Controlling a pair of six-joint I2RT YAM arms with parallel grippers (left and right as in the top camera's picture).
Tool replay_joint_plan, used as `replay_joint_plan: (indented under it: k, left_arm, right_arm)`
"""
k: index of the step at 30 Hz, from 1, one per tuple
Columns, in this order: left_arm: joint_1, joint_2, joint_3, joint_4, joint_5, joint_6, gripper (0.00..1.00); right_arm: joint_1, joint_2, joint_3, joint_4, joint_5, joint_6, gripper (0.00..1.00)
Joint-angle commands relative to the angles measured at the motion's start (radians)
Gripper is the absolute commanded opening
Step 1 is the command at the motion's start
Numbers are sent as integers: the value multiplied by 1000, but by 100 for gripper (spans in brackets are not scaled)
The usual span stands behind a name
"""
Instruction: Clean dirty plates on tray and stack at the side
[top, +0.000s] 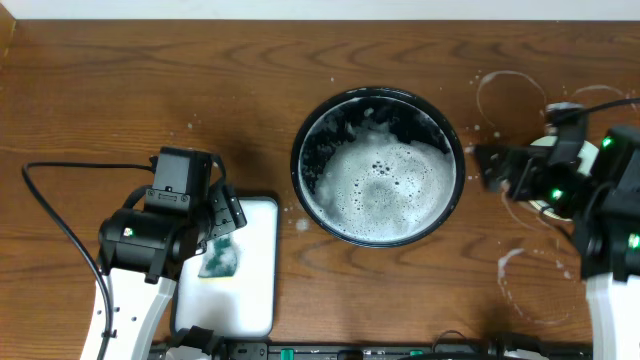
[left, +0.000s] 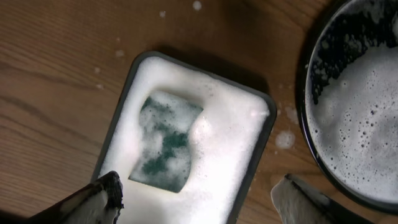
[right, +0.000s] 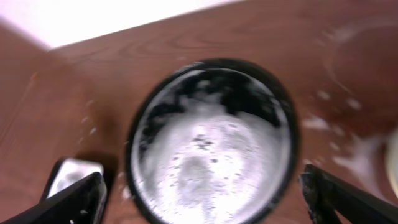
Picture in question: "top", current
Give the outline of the green yellow sponge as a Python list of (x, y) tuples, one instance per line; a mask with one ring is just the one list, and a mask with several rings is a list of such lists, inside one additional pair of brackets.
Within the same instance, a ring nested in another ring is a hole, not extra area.
[(230, 236), (206, 241), (206, 251), (198, 273), (200, 278), (215, 279), (233, 277), (238, 267), (238, 253)]

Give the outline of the mint green plate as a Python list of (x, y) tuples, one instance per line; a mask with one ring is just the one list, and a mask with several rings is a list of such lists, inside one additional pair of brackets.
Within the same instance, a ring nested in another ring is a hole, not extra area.
[[(556, 137), (555, 136), (543, 136), (541, 138), (538, 138), (536, 140), (534, 140), (531, 145), (532, 146), (538, 146), (538, 147), (552, 147), (556, 142)], [(593, 145), (592, 143), (585, 141), (580, 149), (580, 152), (578, 153), (578, 168), (577, 168), (577, 172), (584, 175), (584, 176), (590, 176), (591, 175), (591, 168), (595, 162), (595, 159), (597, 157), (599, 153), (598, 148)], [(543, 207), (547, 206), (547, 203), (543, 200), (532, 200), (529, 202), (529, 205), (536, 211), (541, 210)], [(562, 222), (571, 222), (571, 219), (569, 218), (563, 218), (561, 216), (558, 216), (555, 213), (552, 213), (550, 209), (548, 209), (545, 212), (545, 215), (553, 218), (555, 220), (559, 220)]]

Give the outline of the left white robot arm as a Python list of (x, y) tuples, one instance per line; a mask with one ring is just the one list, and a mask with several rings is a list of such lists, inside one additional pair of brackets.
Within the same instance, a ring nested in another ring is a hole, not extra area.
[(100, 277), (84, 359), (144, 359), (186, 260), (244, 227), (216, 154), (164, 147), (152, 184), (134, 190), (100, 226)]

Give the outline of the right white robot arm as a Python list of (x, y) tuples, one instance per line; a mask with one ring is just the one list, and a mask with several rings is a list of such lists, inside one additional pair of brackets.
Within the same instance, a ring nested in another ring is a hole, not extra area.
[(543, 146), (478, 145), (486, 188), (514, 201), (541, 201), (573, 223), (571, 243), (593, 328), (596, 359), (639, 356), (639, 131), (608, 130), (589, 174), (579, 173), (578, 142)]

